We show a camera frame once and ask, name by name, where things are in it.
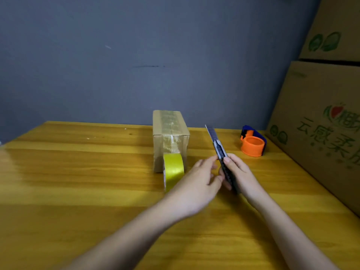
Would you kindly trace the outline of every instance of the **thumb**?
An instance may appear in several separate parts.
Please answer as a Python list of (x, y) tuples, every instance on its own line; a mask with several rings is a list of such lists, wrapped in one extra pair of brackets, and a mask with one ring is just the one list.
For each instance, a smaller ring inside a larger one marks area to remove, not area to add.
[(222, 182), (223, 182), (223, 177), (218, 175), (214, 178), (213, 182), (210, 185), (210, 189), (211, 189), (211, 193), (213, 195), (213, 197), (215, 197), (215, 195), (217, 194), (217, 192), (219, 191), (219, 189), (221, 188)]
[(234, 173), (234, 175), (236, 175), (237, 172), (240, 170), (239, 167), (235, 164), (235, 162), (232, 161), (229, 157), (224, 157), (223, 161), (225, 165), (229, 168), (229, 170), (231, 170), (232, 173)]

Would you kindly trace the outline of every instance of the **brown box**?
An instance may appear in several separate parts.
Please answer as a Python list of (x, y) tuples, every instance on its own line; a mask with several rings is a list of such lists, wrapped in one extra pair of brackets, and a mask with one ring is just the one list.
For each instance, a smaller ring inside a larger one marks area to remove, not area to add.
[(360, 216), (360, 67), (294, 61), (266, 135)]
[(360, 61), (360, 0), (322, 0), (301, 59)]
[(163, 172), (163, 154), (181, 153), (186, 169), (186, 151), (190, 132), (180, 112), (153, 112), (154, 172)]

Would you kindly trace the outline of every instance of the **wooden tabletop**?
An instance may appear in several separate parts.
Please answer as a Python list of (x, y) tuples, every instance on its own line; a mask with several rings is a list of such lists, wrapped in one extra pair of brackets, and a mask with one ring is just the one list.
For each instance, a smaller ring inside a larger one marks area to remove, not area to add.
[[(240, 152), (239, 130), (217, 130), (227, 152), (341, 269), (360, 269), (360, 219), (271, 141), (263, 157)], [(188, 166), (215, 153), (190, 128)], [(46, 122), (0, 149), (0, 269), (63, 265), (161, 199), (152, 127)], [(240, 197), (221, 190), (169, 229), (138, 269), (286, 269), (269, 230)]]

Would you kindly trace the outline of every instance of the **yellow tape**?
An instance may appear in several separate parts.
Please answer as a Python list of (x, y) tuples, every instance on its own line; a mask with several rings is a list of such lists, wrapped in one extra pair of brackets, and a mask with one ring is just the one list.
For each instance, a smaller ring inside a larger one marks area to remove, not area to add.
[(184, 176), (184, 164), (180, 153), (164, 154), (164, 186), (169, 191)]

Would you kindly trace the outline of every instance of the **cardboard box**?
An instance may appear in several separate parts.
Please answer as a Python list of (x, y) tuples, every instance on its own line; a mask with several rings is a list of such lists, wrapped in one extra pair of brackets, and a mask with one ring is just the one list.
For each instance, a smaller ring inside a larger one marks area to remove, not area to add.
[(360, 67), (294, 61), (266, 135), (360, 216)]
[(190, 132), (180, 112), (153, 112), (154, 172), (163, 172), (164, 153), (181, 153), (186, 169), (186, 152)]
[(322, 0), (301, 59), (360, 61), (360, 0)]

